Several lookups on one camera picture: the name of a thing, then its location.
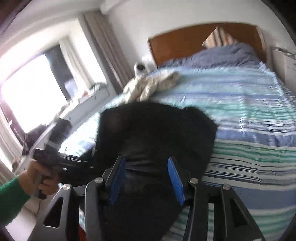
gray blanket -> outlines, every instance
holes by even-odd
[[[236,43],[205,49],[189,57],[172,59],[158,68],[179,66],[189,68],[249,67],[258,65],[259,62],[260,59],[251,46],[245,43]]]

metal screw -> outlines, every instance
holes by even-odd
[[[192,184],[197,184],[197,183],[198,183],[198,179],[196,179],[196,178],[191,178],[191,179],[190,179],[190,183],[192,183]]]
[[[104,181],[104,179],[101,177],[98,177],[94,180],[95,183],[102,183],[103,181]]]
[[[223,184],[222,188],[224,190],[229,190],[231,188],[231,186],[229,184]]]
[[[64,190],[69,190],[71,188],[71,185],[70,184],[64,184],[63,185],[63,189]]]

hand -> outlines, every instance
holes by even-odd
[[[26,194],[32,195],[35,192],[35,180],[38,174],[51,176],[47,168],[37,163],[36,160],[32,160],[28,170],[19,175],[18,181]],[[42,190],[42,193],[45,195],[52,195],[57,191],[58,183],[60,183],[60,180],[55,176],[53,179],[45,179],[42,184],[39,184],[38,189]]]

green sleeve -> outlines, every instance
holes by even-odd
[[[29,199],[17,177],[0,186],[0,227],[9,224]]]

headboard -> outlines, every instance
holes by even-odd
[[[265,43],[258,26],[246,23],[207,23],[180,28],[148,39],[148,45],[157,65],[169,59],[188,57],[203,49],[202,43],[222,27],[239,42],[251,45],[260,60],[266,61]]]

